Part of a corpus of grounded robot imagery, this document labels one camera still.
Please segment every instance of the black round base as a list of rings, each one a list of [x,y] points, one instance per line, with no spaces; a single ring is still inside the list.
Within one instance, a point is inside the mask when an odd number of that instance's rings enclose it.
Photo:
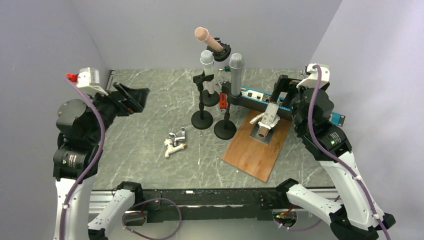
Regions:
[[[225,120],[220,120],[215,124],[213,132],[215,136],[222,140],[232,139],[236,134],[237,128],[232,121],[228,121],[228,127],[224,129]]]
[[[220,102],[220,95],[216,91],[214,91],[213,94],[210,96],[208,96],[209,94],[208,90],[203,90],[201,94],[203,96],[203,104],[206,107],[213,107]]]
[[[214,118],[208,111],[203,111],[203,119],[200,119],[200,110],[193,113],[193,115],[191,116],[191,124],[193,125],[193,127],[199,130],[208,129],[210,126],[212,126],[213,122]]]

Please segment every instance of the black clamp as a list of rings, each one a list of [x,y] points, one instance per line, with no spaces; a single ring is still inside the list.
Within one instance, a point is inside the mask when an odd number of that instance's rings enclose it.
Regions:
[[[231,54],[231,47],[229,44],[222,43],[219,37],[214,37],[215,39],[222,47],[222,51],[215,51],[212,47],[207,46],[206,50],[209,50],[213,54],[213,58],[217,62],[225,61]]]
[[[294,185],[299,184],[298,181],[294,180],[293,178],[289,178],[282,183],[280,183],[276,188],[275,191],[277,193],[277,201],[280,204],[286,205],[291,204],[289,201],[289,198],[287,197],[287,192],[290,190],[291,187]]]
[[[221,93],[226,94],[226,99],[229,104],[236,105],[236,106],[240,104],[242,95],[240,94],[239,96],[233,96],[231,94],[231,82],[226,81],[222,83]]]
[[[106,229],[101,228],[100,230],[88,229],[88,238],[90,240],[109,240],[108,237],[105,236]]]
[[[202,71],[200,75],[196,75],[193,77],[193,83],[196,84],[197,89],[199,91],[203,91],[203,82],[210,82],[214,79],[214,75],[205,76],[205,71]]]
[[[116,187],[116,190],[121,190],[121,189],[129,190],[130,192],[134,193],[135,195],[134,204],[141,203],[145,200],[143,196],[143,188],[140,183],[132,182],[132,181],[123,181]]]

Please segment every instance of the wire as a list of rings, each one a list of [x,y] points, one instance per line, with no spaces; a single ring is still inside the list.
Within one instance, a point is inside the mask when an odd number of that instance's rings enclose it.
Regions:
[[[180,229],[181,222],[183,220],[183,215],[181,214],[181,210],[180,210],[180,208],[178,207],[178,205],[175,202],[173,202],[172,200],[170,200],[168,198],[157,197],[157,198],[152,198],[152,199],[149,199],[149,200],[146,200],[146,201],[142,201],[140,203],[137,203],[137,204],[133,205],[131,207],[131,209],[132,208],[135,208],[135,207],[138,207],[138,206],[140,206],[142,204],[147,204],[147,203],[150,203],[150,202],[153,202],[153,201],[156,201],[156,200],[165,200],[165,201],[171,203],[172,205],[174,205],[176,207],[177,211],[178,211],[178,214],[179,214],[178,225],[176,226],[176,229],[171,233],[171,235],[169,235],[167,237],[164,237],[164,238],[153,238],[153,237],[145,236],[145,235],[143,235],[143,234],[141,234],[141,233],[139,233],[137,231],[134,231],[132,228],[129,228],[128,226],[125,225],[124,220],[125,220],[125,216],[127,216],[127,214],[124,214],[122,216],[122,225],[123,225],[123,228],[126,229],[126,230],[128,230],[128,231],[130,231],[133,234],[136,234],[136,235],[138,235],[138,236],[140,236],[142,238],[149,239],[149,240],[166,240],[166,239],[172,238],[178,232],[178,230]]]
[[[335,199],[334,199],[334,202],[337,202],[337,200],[339,200],[339,198],[340,198],[340,195],[339,196],[337,196]],[[293,232],[303,232],[303,231],[308,231],[308,230],[311,230],[311,229],[313,229],[313,228],[315,228],[316,226],[318,226],[318,225],[320,225],[320,223],[323,221],[322,219],[319,219],[318,221],[316,221],[314,224],[312,224],[311,226],[308,226],[308,227],[305,227],[305,228],[291,228],[291,227],[286,227],[286,226],[284,226],[284,225],[282,225],[282,224],[280,224],[276,219],[275,219],[275,217],[274,217],[274,213],[272,213],[272,217],[273,217],[273,219],[274,219],[274,222],[278,225],[278,227],[283,227],[283,228],[285,228],[286,230],[288,230],[288,231],[293,231]]]
[[[320,89],[320,83],[321,83],[321,78],[323,76],[323,73],[321,71],[321,67],[316,64],[312,67],[313,69],[316,69],[318,71],[318,80],[316,81],[316,86],[313,89],[313,93],[312,93],[312,97],[310,99],[310,104],[309,104],[309,109],[307,112],[307,126],[309,129],[309,133],[310,136],[312,138],[313,143],[327,156],[329,156],[330,158],[332,158],[334,161],[336,161],[337,163],[341,164],[344,168],[346,168],[349,173],[356,178],[358,175],[356,174],[356,172],[348,165],[346,164],[344,161],[342,161],[340,158],[338,158],[337,156],[333,155],[331,152],[327,151],[323,146],[321,146],[320,142],[318,141],[317,137],[315,136],[315,132],[314,132],[314,128],[313,128],[313,123],[312,123],[312,116],[314,113],[314,105],[315,105],[315,100],[317,99],[317,95],[318,95],[318,90]],[[371,212],[373,215],[377,214],[377,210],[376,207],[373,204],[373,199],[371,198],[370,193],[367,190],[367,187],[365,186],[364,182],[361,179],[356,179],[359,186],[361,187],[363,193],[365,194],[365,197],[368,201],[368,204],[371,208]],[[378,225],[381,227],[385,237],[387,240],[390,240],[390,235],[389,232],[387,231],[386,227],[384,226],[383,222],[377,218],[376,221],[378,222]]]
[[[143,212],[143,210],[145,209],[146,203],[141,207],[140,212]]]
[[[118,190],[117,187],[112,188],[112,191],[111,191],[112,197],[115,197],[115,193],[117,192],[117,190]]]
[[[280,215],[287,215],[287,214],[289,214],[293,210],[293,208],[295,208],[295,205],[292,204],[290,206],[290,209],[288,211],[283,211],[282,213],[280,213]]]
[[[100,158],[100,155],[103,151],[103,145],[105,143],[105,124],[103,123],[102,116],[100,115],[100,112],[97,110],[97,108],[94,106],[94,104],[90,101],[90,98],[83,93],[73,82],[71,82],[69,79],[65,79],[65,81],[75,89],[75,91],[81,96],[82,100],[87,104],[87,106],[93,111],[95,117],[97,118],[98,125],[100,126],[100,142],[98,144],[98,149],[90,162],[90,164],[87,166],[87,168],[81,173],[81,175],[75,180],[72,187],[69,189],[69,192],[67,193],[65,200],[63,201],[63,207],[60,214],[60,223],[59,223],[59,239],[64,240],[65,239],[65,221],[66,221],[66,213],[67,208],[65,206],[68,206],[69,208],[69,202],[71,198],[73,197],[73,194],[75,190],[77,189],[78,184],[84,179],[84,177],[89,173],[89,171],[92,169],[92,167],[97,163],[97,161]]]

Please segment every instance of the wooden cutting board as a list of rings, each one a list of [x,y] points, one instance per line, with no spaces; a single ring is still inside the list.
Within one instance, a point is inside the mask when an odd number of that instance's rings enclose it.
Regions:
[[[292,122],[281,119],[274,127],[271,141],[266,144],[250,136],[255,125],[249,121],[258,114],[260,114],[258,111],[249,111],[228,145],[222,160],[267,182]]]

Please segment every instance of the silver microphone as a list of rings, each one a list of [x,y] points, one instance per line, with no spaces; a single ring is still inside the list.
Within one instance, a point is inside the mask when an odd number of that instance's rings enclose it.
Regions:
[[[231,95],[239,97],[242,94],[242,71],[245,66],[245,60],[240,53],[234,53],[229,58],[228,65],[231,69]]]
[[[204,75],[212,75],[214,74],[214,56],[212,52],[209,50],[204,50],[200,55],[200,63],[203,65]],[[214,83],[212,81],[206,82],[206,89],[209,94],[214,94],[215,88]]]

